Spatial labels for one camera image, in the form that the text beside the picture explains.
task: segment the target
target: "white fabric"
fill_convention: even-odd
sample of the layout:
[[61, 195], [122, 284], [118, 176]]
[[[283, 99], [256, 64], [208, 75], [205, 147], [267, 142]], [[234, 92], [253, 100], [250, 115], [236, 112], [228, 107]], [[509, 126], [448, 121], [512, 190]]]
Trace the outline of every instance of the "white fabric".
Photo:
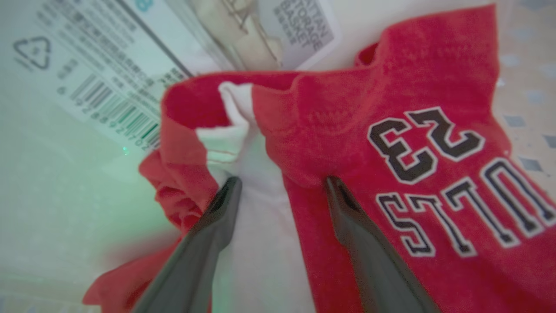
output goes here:
[[313, 313], [290, 201], [282, 172], [266, 154], [251, 88], [222, 84], [219, 91], [232, 126], [197, 130], [217, 182], [231, 175], [243, 182], [234, 236], [216, 266], [212, 312]]

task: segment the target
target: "recycling symbol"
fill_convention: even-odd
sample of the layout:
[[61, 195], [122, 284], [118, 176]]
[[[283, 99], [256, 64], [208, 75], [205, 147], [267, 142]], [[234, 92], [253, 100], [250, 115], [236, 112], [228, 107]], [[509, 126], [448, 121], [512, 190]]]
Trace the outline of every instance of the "recycling symbol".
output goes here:
[[13, 43], [17, 53], [41, 70], [46, 70], [50, 62], [50, 41], [43, 36], [21, 39]]

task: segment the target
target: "red fabric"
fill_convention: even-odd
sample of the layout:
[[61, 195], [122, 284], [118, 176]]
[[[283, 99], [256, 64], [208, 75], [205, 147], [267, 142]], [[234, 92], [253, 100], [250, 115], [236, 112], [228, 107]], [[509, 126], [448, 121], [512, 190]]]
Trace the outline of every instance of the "red fabric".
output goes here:
[[[497, 158], [510, 169], [516, 168], [508, 160], [510, 142], [491, 114], [499, 71], [495, 25], [494, 6], [435, 14], [389, 27], [378, 45], [358, 55], [353, 69], [217, 74], [175, 85], [162, 102], [161, 149], [143, 162], [140, 171], [157, 189], [157, 200], [170, 221], [186, 233], [217, 189], [205, 166], [206, 151], [191, 130], [227, 125], [217, 92], [220, 83], [252, 83], [255, 116], [266, 137], [267, 153], [284, 174], [317, 312], [363, 310], [348, 254], [332, 230], [322, 188], [328, 175], [346, 183], [442, 311], [555, 311], [553, 220], [542, 220], [533, 202], [520, 195], [511, 180], [501, 177], [501, 184], [508, 186], [515, 201], [537, 222], [539, 232], [525, 235], [481, 175]], [[441, 153], [432, 135], [428, 136], [438, 123], [418, 127], [409, 115], [433, 107], [455, 125], [444, 140], [455, 146], [465, 139], [461, 134], [474, 131], [484, 146], [458, 159]], [[372, 125], [392, 118], [405, 123], [406, 129], [387, 133], [382, 140], [393, 145], [402, 138], [411, 153], [426, 147], [436, 159], [436, 170], [419, 181], [396, 178], [388, 159], [369, 139]], [[411, 154], [399, 159], [406, 168], [413, 166]], [[468, 198], [461, 198], [463, 208], [451, 209], [443, 190], [465, 177], [519, 244], [503, 247]], [[533, 182], [526, 177], [523, 181], [554, 208]], [[410, 218], [420, 225], [434, 245], [432, 256], [412, 256], [404, 245], [402, 236], [412, 243], [419, 238], [394, 228], [378, 202], [381, 194], [393, 193], [400, 196], [406, 210], [389, 208], [398, 219]], [[409, 195], [437, 197], [437, 206], [473, 245], [476, 255], [460, 256], [437, 211], [412, 209]], [[101, 304], [109, 313], [128, 311], [168, 254], [134, 261], [103, 275], [84, 302]], [[141, 270], [134, 267], [138, 264]]]

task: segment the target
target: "black number print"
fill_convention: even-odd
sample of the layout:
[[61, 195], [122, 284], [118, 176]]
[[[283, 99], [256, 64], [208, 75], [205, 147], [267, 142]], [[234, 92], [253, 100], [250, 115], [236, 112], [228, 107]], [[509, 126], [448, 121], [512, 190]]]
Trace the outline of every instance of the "black number print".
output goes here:
[[455, 124], [444, 115], [439, 107], [416, 112], [406, 112], [406, 115], [412, 119], [417, 127], [434, 124], [435, 126], [427, 136], [438, 152], [451, 160], [460, 161], [470, 154], [481, 151], [483, 148], [484, 138], [470, 130], [459, 133], [460, 140], [450, 142], [450, 136]]
[[388, 142], [385, 135], [394, 132], [396, 135], [411, 129], [404, 120], [386, 119], [371, 125], [368, 139], [378, 152], [386, 159], [390, 170], [405, 184], [415, 184], [430, 176], [436, 170], [437, 159], [429, 148], [425, 147], [412, 154], [414, 161], [405, 165], [401, 158], [410, 154], [411, 149], [403, 138], [398, 138], [392, 143]]

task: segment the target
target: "red shirt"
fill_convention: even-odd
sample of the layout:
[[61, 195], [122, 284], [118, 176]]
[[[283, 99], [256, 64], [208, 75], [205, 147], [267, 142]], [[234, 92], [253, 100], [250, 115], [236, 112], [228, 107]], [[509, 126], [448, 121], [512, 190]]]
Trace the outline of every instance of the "red shirt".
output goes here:
[[[389, 27], [352, 69], [182, 82], [163, 100], [162, 145], [140, 171], [185, 234], [218, 189], [193, 130], [229, 126], [218, 86], [251, 83], [317, 312], [362, 311], [332, 229], [328, 175], [345, 182], [441, 310], [554, 311], [556, 210], [509, 159], [491, 113], [495, 25], [494, 6], [435, 14]], [[167, 255], [105, 274], [84, 302], [129, 310]]]

